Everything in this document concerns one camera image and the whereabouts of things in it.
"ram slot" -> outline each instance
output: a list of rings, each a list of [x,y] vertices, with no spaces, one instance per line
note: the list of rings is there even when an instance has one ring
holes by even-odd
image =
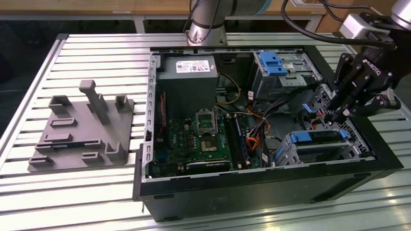
[[[233,118],[230,116],[226,117],[225,126],[226,126],[233,165],[235,169],[242,170],[246,167],[246,160],[242,151],[241,134],[238,132],[237,118]]]

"label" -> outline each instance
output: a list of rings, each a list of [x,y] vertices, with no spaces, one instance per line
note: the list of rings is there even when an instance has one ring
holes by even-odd
[[[178,61],[177,64],[178,73],[193,73],[193,72],[210,72],[209,60],[197,61]]]
[[[131,11],[114,11],[114,13],[131,13]]]
[[[249,99],[250,100],[255,99],[255,93],[253,91],[249,91]]]
[[[294,68],[293,64],[283,64],[283,67],[285,67],[286,69]]]
[[[263,154],[263,160],[269,163],[269,156],[266,154]]]
[[[371,70],[374,70],[375,74],[379,76],[379,75],[381,75],[381,70],[379,70],[379,68],[378,68],[367,59],[365,59],[362,62],[363,62],[365,64],[369,64]]]

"motherboard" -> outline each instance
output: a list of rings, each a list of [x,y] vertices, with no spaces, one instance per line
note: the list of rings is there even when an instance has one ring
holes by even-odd
[[[259,167],[258,157],[251,157],[246,146],[250,127],[245,115],[219,116],[202,110],[194,117],[170,120],[167,131],[155,150],[157,177]]]

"power supply label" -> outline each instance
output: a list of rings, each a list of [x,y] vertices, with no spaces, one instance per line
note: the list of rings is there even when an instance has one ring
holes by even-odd
[[[209,60],[178,61],[175,65],[178,73],[210,72]]]

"blue plastic latch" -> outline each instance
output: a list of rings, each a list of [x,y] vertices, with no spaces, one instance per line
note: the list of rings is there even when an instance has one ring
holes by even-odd
[[[275,154],[274,161],[277,161],[277,159],[281,157],[283,151],[285,151],[285,147],[282,146],[281,149],[278,150],[277,154]]]
[[[346,132],[345,129],[341,130],[341,135],[342,135],[343,140],[349,139],[349,133]]]
[[[294,133],[295,138],[299,142],[309,142],[313,141],[310,133],[309,132],[297,132]]]
[[[305,107],[305,109],[306,109],[310,113],[315,113],[315,114],[317,114],[317,111],[314,111],[314,110],[309,107],[309,105],[307,105],[306,103],[303,103],[303,107]]]
[[[297,138],[295,138],[295,136],[293,134],[290,134],[290,138],[291,138],[291,142],[297,143]]]
[[[289,71],[285,69],[282,60],[275,52],[261,52],[259,55],[263,66],[267,69],[267,75],[285,76],[289,74]]]

